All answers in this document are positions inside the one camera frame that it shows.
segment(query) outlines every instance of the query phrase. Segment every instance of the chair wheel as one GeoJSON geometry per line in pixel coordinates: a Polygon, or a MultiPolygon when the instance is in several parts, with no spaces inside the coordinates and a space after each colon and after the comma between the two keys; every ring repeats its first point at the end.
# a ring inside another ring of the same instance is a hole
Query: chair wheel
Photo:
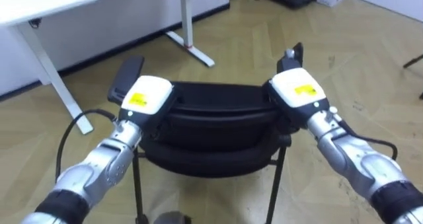
{"type": "Polygon", "coordinates": [[[141,216],[141,219],[135,218],[135,224],[148,224],[148,218],[145,214],[141,216]]]}

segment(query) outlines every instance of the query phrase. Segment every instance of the baseboard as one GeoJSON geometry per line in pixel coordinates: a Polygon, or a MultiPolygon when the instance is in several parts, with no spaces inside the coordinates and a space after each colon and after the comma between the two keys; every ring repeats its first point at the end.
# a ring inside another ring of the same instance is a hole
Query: baseboard
{"type": "MultiPolygon", "coordinates": [[[[229,9],[229,8],[230,8],[230,4],[229,3],[228,4],[225,4],[225,5],[222,5],[220,7],[217,7],[215,9],[212,9],[212,10],[206,11],[204,13],[201,13],[201,14],[195,16],[195,17],[192,17],[192,21],[193,22],[196,22],[198,20],[202,20],[204,18],[210,17],[210,16],[212,16],[212,15],[214,15],[216,13],[220,13],[220,12],[222,12],[224,10],[229,9]]],[[[61,71],[59,71],[59,75],[61,77],[65,77],[67,75],[71,75],[71,74],[73,74],[75,72],[78,72],[78,71],[80,71],[82,69],[85,69],[85,68],[87,68],[89,66],[92,66],[92,65],[94,65],[94,64],[96,64],[98,62],[101,62],[101,61],[103,61],[105,59],[108,59],[108,58],[110,58],[112,56],[115,56],[115,55],[117,55],[119,53],[122,53],[122,52],[124,52],[126,50],[130,50],[130,49],[132,49],[132,48],[134,48],[136,46],[139,46],[141,44],[144,44],[146,42],[149,42],[151,40],[154,40],[154,39],[156,39],[156,38],[164,35],[166,32],[168,32],[170,30],[176,30],[176,29],[179,29],[179,28],[182,28],[182,22],[176,23],[174,25],[168,26],[166,28],[163,28],[161,30],[158,30],[158,31],[153,32],[151,34],[148,34],[146,36],[143,36],[141,38],[135,39],[135,40],[133,40],[131,42],[128,42],[128,43],[126,43],[124,45],[117,46],[117,47],[115,47],[115,48],[113,48],[111,50],[108,50],[107,52],[101,53],[101,54],[99,54],[97,56],[93,56],[93,57],[91,57],[89,59],[86,59],[85,61],[76,63],[75,65],[71,65],[70,67],[68,67],[66,69],[62,69],[61,71]]],[[[36,88],[36,87],[38,87],[40,85],[41,85],[41,82],[37,81],[37,82],[33,82],[33,83],[29,84],[29,85],[25,85],[25,86],[23,86],[23,87],[21,87],[19,89],[15,89],[15,90],[13,90],[11,92],[8,92],[8,93],[5,93],[3,95],[0,95],[0,102],[1,101],[4,101],[4,100],[7,100],[9,98],[12,98],[14,96],[20,95],[22,93],[25,93],[26,91],[29,91],[31,89],[34,89],[34,88],[36,88]]]]}

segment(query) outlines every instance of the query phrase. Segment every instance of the cable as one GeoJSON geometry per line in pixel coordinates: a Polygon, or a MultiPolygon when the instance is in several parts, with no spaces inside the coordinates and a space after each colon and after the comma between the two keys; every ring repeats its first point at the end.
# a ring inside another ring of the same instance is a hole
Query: cable
{"type": "Polygon", "coordinates": [[[358,135],[344,120],[340,121],[339,126],[341,128],[344,128],[344,130],[349,133],[351,136],[358,138],[358,139],[362,139],[364,141],[367,142],[372,142],[372,143],[376,143],[376,144],[380,144],[380,145],[386,145],[388,147],[390,147],[392,149],[392,160],[397,160],[398,157],[398,148],[396,145],[388,142],[388,141],[383,141],[383,140],[379,140],[379,139],[373,139],[373,138],[369,138],[369,137],[364,137],[362,135],[358,135]]]}
{"type": "Polygon", "coordinates": [[[61,169],[61,155],[63,153],[63,148],[65,147],[65,142],[67,137],[69,136],[69,134],[71,133],[71,130],[73,128],[73,126],[75,126],[75,124],[78,122],[78,119],[81,118],[84,115],[87,114],[100,114],[102,116],[107,117],[111,122],[115,122],[116,121],[116,117],[115,115],[113,115],[113,113],[105,111],[103,109],[91,109],[91,110],[87,110],[84,111],[82,113],[80,113],[78,116],[76,116],[72,122],[68,125],[68,127],[65,130],[65,133],[63,134],[63,136],[61,137],[60,140],[60,144],[59,144],[59,148],[58,148],[58,155],[56,157],[56,178],[54,182],[58,181],[59,175],[60,175],[60,169],[61,169]]]}

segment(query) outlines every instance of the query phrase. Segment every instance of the white desk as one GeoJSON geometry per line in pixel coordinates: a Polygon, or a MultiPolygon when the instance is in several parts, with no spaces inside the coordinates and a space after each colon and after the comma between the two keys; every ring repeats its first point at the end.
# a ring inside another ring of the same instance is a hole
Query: white desk
{"type": "MultiPolygon", "coordinates": [[[[28,20],[45,17],[94,1],[96,0],[0,0],[0,26],[10,26],[22,47],[36,56],[39,63],[26,65],[28,70],[33,71],[43,85],[50,83],[53,85],[73,118],[82,111],[60,78],[54,64],[34,33],[34,29],[28,24],[28,20]]],[[[206,65],[213,66],[214,61],[193,46],[191,0],[181,0],[181,10],[183,38],[174,32],[168,32],[167,35],[206,65]]],[[[93,130],[85,116],[79,119],[77,125],[83,134],[93,130]]]]}

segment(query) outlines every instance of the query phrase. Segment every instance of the chair backrest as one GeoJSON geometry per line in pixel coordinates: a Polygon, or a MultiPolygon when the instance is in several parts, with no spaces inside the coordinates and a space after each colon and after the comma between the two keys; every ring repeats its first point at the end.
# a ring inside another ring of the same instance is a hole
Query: chair backrest
{"type": "Polygon", "coordinates": [[[248,149],[259,144],[280,112],[261,87],[174,83],[181,98],[160,127],[156,142],[210,153],[248,149]]]}

